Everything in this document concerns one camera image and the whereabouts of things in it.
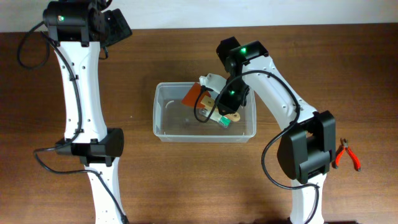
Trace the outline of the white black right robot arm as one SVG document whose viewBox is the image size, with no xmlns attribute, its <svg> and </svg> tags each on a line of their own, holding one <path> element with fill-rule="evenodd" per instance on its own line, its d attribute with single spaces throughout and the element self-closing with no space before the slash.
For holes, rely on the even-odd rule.
<svg viewBox="0 0 398 224">
<path fill-rule="evenodd" d="M 218 95 L 210 113 L 233 115 L 245 106 L 249 91 L 256 92 L 281 130 L 262 152 L 263 172 L 274 185 L 292 191 L 291 223 L 324 223 L 322 192 L 336 157 L 335 118 L 329 111 L 317 111 L 294 91 L 258 40 L 241 45 L 230 37 L 220 42 L 216 54 L 229 78 L 200 77 L 196 102 L 204 100 L 205 91 L 214 91 Z M 291 185 L 277 182 L 266 168 L 266 154 L 275 142 L 279 143 L 278 163 Z"/>
</svg>

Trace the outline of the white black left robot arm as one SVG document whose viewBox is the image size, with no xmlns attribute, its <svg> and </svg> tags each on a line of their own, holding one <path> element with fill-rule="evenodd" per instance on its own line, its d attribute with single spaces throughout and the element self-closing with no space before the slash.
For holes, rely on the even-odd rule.
<svg viewBox="0 0 398 224">
<path fill-rule="evenodd" d="M 96 223 L 128 223 L 118 180 L 124 133 L 105 125 L 100 100 L 100 52 L 131 36 L 119 9 L 109 1 L 51 1 L 43 13 L 62 73 L 66 107 L 63 139 L 54 150 L 78 157 L 93 193 Z"/>
</svg>

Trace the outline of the orange scraper wooden handle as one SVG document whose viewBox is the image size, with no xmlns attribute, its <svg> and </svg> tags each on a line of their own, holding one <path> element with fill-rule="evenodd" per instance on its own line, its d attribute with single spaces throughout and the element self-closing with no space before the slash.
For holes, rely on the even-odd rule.
<svg viewBox="0 0 398 224">
<path fill-rule="evenodd" d="M 188 91 L 188 93 L 185 95 L 185 97 L 182 100 L 182 104 L 185 106 L 189 107 L 194 107 L 196 99 L 199 98 L 198 103 L 197 103 L 197 109 L 208 109 L 212 110 L 212 107 L 214 106 L 215 99 L 213 99 L 210 95 L 210 92 L 208 90 L 205 90 L 202 94 L 201 93 L 201 86 L 199 83 L 194 83 L 191 89 Z M 240 114 L 238 112 L 234 114 L 226 114 L 222 115 L 227 117 L 233 122 L 237 122 L 241 119 Z"/>
</svg>

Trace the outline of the clear plastic container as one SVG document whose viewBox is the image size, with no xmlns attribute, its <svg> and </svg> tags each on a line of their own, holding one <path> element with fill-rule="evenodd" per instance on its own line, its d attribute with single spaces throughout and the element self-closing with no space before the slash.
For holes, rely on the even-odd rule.
<svg viewBox="0 0 398 224">
<path fill-rule="evenodd" d="M 182 104 L 192 82 L 163 82 L 155 90 L 153 132 L 163 142 L 247 142 L 256 135 L 256 101 L 254 92 L 247 96 L 247 104 L 240 107 L 240 120 L 227 128 L 213 120 L 197 121 L 193 108 Z"/>
</svg>

